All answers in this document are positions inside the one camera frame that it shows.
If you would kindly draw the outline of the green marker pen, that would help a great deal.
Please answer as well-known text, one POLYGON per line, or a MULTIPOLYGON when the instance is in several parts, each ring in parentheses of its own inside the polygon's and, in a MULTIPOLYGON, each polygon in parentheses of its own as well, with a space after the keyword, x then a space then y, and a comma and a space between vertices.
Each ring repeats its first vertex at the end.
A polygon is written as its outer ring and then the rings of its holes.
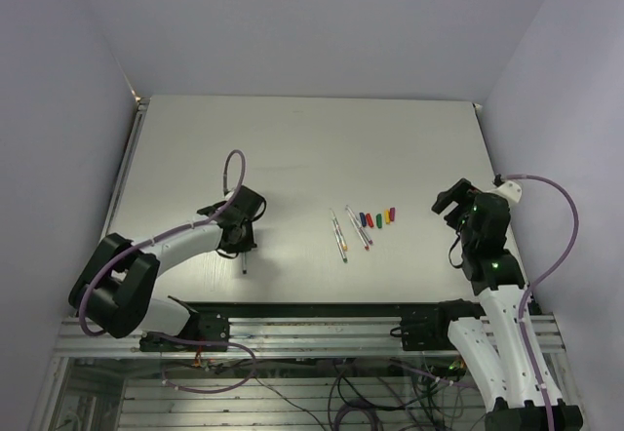
POLYGON ((344 251, 341 248, 340 243, 339 243, 338 238, 337 238, 337 235, 335 233, 334 227, 333 227, 333 232, 334 232, 335 240, 336 240, 337 247, 338 247, 338 250, 339 250, 339 253, 340 253, 340 257, 341 257, 343 263, 348 263, 348 257, 346 255, 346 251, 344 251))

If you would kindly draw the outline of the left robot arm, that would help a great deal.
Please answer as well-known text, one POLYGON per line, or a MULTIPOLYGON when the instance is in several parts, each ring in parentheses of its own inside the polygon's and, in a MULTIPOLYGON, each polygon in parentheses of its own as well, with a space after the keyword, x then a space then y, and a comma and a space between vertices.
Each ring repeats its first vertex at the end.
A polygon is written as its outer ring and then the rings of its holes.
POLYGON ((142 330, 162 333, 177 350, 191 348, 206 337, 202 315, 173 297, 156 298, 154 288, 160 276, 196 255, 235 258, 256 248, 253 224, 263 217, 266 199, 245 185, 226 197, 144 243, 118 233, 104 237, 69 293, 70 306, 115 338, 142 330))

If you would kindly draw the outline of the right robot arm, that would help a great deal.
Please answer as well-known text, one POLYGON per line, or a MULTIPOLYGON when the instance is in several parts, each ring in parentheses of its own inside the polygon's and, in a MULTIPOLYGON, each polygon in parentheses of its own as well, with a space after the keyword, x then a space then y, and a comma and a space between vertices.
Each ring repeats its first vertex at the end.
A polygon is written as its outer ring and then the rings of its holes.
POLYGON ((552 378, 528 314, 531 286, 507 249, 510 207, 522 188, 501 177, 483 191, 462 178, 432 206, 455 232, 458 268, 479 303, 449 301, 429 327, 439 347, 465 361, 486 406, 487 430, 579 430, 582 411, 552 378))

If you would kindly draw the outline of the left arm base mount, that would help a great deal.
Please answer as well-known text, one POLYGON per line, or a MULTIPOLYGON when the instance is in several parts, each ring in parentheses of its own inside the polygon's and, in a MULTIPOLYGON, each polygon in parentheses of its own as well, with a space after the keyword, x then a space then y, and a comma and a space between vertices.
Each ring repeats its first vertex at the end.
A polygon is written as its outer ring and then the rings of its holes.
POLYGON ((191 351, 225 352, 230 338, 230 324, 227 318, 215 312, 193 314, 189 323, 176 338, 191 340, 192 344, 179 343, 155 333, 147 333, 139 341, 141 352, 174 353, 191 351))

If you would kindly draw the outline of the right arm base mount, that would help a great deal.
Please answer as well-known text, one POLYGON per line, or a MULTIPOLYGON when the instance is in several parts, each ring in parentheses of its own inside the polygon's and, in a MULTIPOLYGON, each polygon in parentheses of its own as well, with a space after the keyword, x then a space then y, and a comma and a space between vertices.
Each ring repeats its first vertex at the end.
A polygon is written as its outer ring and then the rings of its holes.
POLYGON ((404 351, 447 351, 449 318, 440 304, 416 304, 401 310, 401 320, 389 334, 401 341, 404 351))

